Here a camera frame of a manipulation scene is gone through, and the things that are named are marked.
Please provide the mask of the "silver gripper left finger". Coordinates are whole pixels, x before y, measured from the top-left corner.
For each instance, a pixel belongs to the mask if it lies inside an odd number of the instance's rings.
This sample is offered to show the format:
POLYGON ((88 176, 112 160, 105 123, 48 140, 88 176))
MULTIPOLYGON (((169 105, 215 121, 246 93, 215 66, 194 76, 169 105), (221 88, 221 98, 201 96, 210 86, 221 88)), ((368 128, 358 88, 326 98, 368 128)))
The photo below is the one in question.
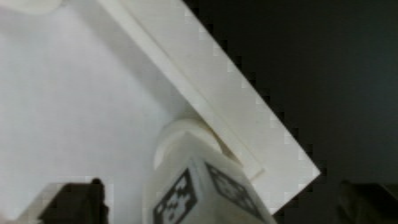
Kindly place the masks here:
POLYGON ((109 224, 105 185, 98 178, 89 183, 63 186, 40 221, 43 224, 109 224))

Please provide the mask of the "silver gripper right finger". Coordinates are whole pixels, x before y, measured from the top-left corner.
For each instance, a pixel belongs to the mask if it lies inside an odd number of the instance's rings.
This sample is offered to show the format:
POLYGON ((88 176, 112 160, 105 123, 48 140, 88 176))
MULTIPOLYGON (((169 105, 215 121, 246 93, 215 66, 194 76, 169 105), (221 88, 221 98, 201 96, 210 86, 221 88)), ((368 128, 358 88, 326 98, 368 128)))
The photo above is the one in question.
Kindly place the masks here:
POLYGON ((398 184, 340 184, 338 224, 398 224, 398 184))

